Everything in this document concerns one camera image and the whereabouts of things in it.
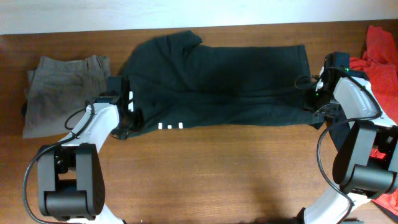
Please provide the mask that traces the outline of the dark green t-shirt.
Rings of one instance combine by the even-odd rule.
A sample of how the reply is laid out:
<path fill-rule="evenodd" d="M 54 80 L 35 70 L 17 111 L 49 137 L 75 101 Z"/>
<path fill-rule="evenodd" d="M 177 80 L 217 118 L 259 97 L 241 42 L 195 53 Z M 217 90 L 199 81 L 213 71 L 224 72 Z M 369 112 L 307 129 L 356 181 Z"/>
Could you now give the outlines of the dark green t-shirt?
<path fill-rule="evenodd" d="M 191 31 L 138 45 L 120 74 L 129 81 L 138 130 L 159 125 L 193 128 L 220 124 L 318 126 L 323 120 L 303 108 L 305 92 L 295 82 L 310 76 L 303 45 L 209 47 Z"/>

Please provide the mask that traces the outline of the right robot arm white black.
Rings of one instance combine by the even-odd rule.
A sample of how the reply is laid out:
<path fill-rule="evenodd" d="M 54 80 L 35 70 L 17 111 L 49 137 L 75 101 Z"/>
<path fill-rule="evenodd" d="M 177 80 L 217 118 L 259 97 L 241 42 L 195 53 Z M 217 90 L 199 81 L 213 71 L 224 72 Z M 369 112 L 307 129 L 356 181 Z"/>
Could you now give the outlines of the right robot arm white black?
<path fill-rule="evenodd" d="M 349 68 L 347 53 L 328 54 L 320 75 L 304 90 L 303 109 L 330 122 L 317 142 L 319 168 L 327 134 L 338 153 L 333 177 L 321 173 L 329 188 L 295 222 L 349 223 L 353 210 L 397 190 L 397 124 L 377 102 L 366 73 Z"/>

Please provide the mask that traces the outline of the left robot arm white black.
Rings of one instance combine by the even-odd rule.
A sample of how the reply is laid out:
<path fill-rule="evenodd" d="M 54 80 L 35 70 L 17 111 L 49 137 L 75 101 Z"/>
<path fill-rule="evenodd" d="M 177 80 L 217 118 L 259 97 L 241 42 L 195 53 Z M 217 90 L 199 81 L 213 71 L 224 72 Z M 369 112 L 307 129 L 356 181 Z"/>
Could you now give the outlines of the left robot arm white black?
<path fill-rule="evenodd" d="M 99 151 L 108 136 L 125 140 L 144 125 L 129 80 L 110 77 L 75 127 L 36 158 L 39 210 L 62 223 L 124 223 L 105 204 Z"/>

